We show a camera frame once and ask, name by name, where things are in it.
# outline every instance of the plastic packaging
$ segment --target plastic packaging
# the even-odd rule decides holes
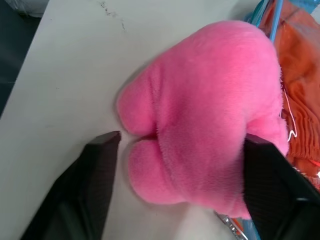
[[[5,0],[16,12],[41,18],[46,10],[49,0]]]
[[[28,15],[28,12],[27,12],[28,2],[27,1],[24,1],[24,0],[5,0],[5,1],[16,12],[20,12],[22,14]]]
[[[275,2],[259,28],[271,32]],[[283,2],[274,46],[282,69],[283,111],[289,138],[287,160],[320,190],[320,25],[303,8]]]

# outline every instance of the plush toy foot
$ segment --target plush toy foot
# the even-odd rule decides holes
[[[137,142],[131,150],[128,167],[134,191],[146,202],[154,204],[185,202],[172,185],[157,140]]]

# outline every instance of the pink plush toy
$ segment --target pink plush toy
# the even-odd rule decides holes
[[[207,25],[157,57],[117,101],[127,131],[148,137],[129,156],[134,191],[149,203],[249,218],[246,134],[288,151],[280,76],[273,44],[242,21]]]

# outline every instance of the table surface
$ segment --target table surface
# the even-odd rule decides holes
[[[121,130],[103,239],[229,240],[188,204],[146,204],[123,172],[114,102],[148,61],[199,28],[241,19],[258,0],[51,0],[0,120],[0,240],[17,240],[54,180],[95,136]]]

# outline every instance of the orange fabric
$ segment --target orange fabric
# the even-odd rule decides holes
[[[275,3],[266,10],[260,28],[268,35]],[[320,171],[320,26],[310,14],[285,0],[275,38],[282,69],[283,87],[297,128],[291,137],[287,159],[308,179]],[[287,100],[283,94],[282,117],[288,132],[294,130]],[[312,181],[320,189],[319,181]]]

